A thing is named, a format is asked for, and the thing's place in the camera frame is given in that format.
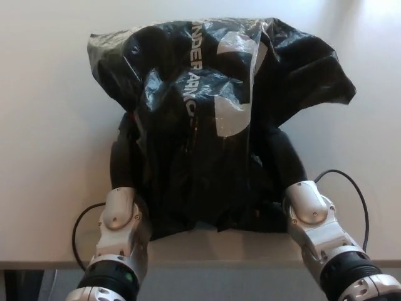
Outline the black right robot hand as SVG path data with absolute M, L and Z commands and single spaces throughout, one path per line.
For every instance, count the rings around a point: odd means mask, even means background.
M 278 127 L 266 129 L 263 165 L 267 167 L 280 190 L 308 179 L 304 165 L 289 137 Z

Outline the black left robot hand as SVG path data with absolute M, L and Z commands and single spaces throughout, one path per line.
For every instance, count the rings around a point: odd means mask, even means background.
M 137 188 L 142 183 L 143 155 L 137 141 L 140 134 L 129 114 L 124 114 L 110 153 L 110 181 L 113 189 Z

